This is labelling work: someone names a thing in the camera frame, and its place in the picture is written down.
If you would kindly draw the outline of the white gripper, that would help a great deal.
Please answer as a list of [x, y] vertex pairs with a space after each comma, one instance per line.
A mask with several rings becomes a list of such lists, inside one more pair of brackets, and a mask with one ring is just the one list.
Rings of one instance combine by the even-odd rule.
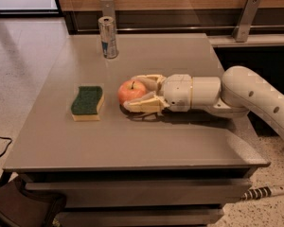
[[[123, 103], [132, 113], [160, 113], [165, 108], [172, 112], [187, 112], [191, 107], [192, 77], [176, 74], [165, 78], [163, 75], [138, 75], [133, 80], [140, 81], [149, 93]], [[163, 96], [156, 94], [162, 87]]]

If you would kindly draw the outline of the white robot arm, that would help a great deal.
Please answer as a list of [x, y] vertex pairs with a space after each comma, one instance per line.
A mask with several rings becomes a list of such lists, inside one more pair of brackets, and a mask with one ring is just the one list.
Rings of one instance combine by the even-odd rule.
[[146, 94], [123, 100], [121, 105], [129, 112], [202, 110], [224, 118], [242, 117], [252, 112], [284, 140], [284, 95], [246, 67], [230, 67], [220, 78], [188, 74], [133, 77], [133, 83], [138, 82], [145, 86]]

